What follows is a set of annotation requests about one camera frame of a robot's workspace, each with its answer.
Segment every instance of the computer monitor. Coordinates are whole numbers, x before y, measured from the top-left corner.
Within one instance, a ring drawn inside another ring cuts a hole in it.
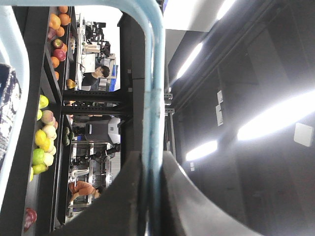
[[[82,55],[82,65],[84,66],[84,73],[95,71],[95,53]]]

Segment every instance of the person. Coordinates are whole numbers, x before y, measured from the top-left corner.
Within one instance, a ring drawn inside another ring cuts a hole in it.
[[[104,188],[102,186],[99,186],[98,188],[94,188],[92,185],[89,183],[86,183],[84,181],[77,181],[76,186],[74,186],[74,182],[71,182],[68,185],[72,197],[70,199],[70,202],[75,200],[79,196],[86,196],[89,194],[92,194],[94,198],[99,198],[100,195],[103,193]]]
[[[98,82],[98,78],[109,76],[109,68],[106,65],[99,66],[92,73],[84,73],[82,86],[93,86]]]

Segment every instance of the fruit shelf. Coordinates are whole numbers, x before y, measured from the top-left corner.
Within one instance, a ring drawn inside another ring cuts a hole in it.
[[[71,61],[69,56],[65,62],[61,62],[56,68],[60,78],[56,80],[50,59],[52,47],[46,40],[50,14],[58,12],[56,7],[15,7],[14,12],[29,55],[30,88],[0,214],[0,235],[41,236],[54,229],[57,216],[61,221],[65,217],[70,146],[65,147],[62,144],[62,136],[63,126],[71,128],[71,125],[67,116],[62,114],[61,107],[65,80],[71,70],[74,70],[76,62]],[[74,7],[69,8],[68,14],[75,15]],[[61,39],[69,45],[70,31],[75,28],[71,25],[64,28],[65,35]],[[57,138],[54,141],[57,153],[48,171],[34,175],[33,180],[29,182],[32,151],[36,148],[34,134],[43,126],[41,121],[36,121],[40,94],[49,99],[48,107],[43,110],[51,110],[59,123]],[[37,222],[23,233],[24,212],[27,207],[37,211]]]

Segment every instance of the orange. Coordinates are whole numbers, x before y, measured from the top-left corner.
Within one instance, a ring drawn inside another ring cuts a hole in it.
[[[49,21],[49,27],[53,28],[54,30],[57,30],[60,27],[61,20],[60,18],[52,13],[50,15],[50,21]]]
[[[59,60],[57,57],[51,57],[51,62],[53,63],[53,68],[56,69],[59,66]]]
[[[60,7],[58,7],[58,10],[59,10],[61,13],[67,13],[68,7],[67,7],[67,6],[60,6]]]
[[[66,26],[66,25],[68,25],[71,22],[71,19],[70,19],[70,17],[67,14],[61,13],[59,15],[59,18],[61,20],[61,25],[62,26]]]
[[[64,28],[62,26],[60,26],[58,29],[56,29],[56,35],[58,37],[64,36]]]
[[[63,50],[66,53],[68,51],[67,45],[63,44],[63,47],[61,48],[61,50]]]
[[[58,81],[58,79],[59,79],[59,73],[58,73],[57,71],[55,71],[55,75],[56,75],[56,79],[57,79],[57,81]]]

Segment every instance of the ceiling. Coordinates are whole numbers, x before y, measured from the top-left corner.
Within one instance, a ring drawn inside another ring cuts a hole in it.
[[[223,0],[166,0],[166,59],[171,61],[187,31],[209,32]]]

